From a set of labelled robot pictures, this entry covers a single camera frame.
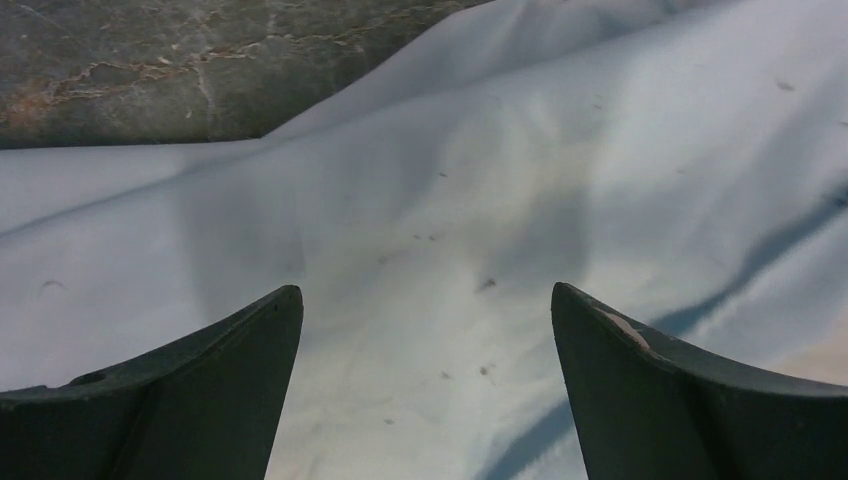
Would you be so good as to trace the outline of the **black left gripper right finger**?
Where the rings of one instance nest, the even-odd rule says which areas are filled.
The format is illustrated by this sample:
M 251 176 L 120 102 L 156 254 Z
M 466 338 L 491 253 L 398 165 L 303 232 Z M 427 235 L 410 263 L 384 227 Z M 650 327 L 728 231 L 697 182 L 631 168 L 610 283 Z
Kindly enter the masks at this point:
M 552 327 L 592 479 L 843 479 L 847 390 L 705 351 L 557 283 Z

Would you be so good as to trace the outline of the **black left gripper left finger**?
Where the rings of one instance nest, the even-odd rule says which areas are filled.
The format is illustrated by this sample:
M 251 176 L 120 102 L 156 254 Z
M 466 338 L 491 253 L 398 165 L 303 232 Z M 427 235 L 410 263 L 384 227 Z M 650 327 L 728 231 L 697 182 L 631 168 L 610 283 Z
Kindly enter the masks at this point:
M 70 383 L 1 396 L 5 479 L 261 479 L 303 323 L 299 288 Z

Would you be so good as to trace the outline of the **light blue pillowcase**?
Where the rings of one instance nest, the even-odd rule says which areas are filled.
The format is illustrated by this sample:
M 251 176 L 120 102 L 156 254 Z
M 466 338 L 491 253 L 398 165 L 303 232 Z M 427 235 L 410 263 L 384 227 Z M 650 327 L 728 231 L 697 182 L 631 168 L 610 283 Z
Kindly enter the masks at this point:
M 1 386 L 283 284 L 271 479 L 581 479 L 576 285 L 758 367 L 847 374 L 847 5 L 495 1 L 259 140 L 1 157 Z

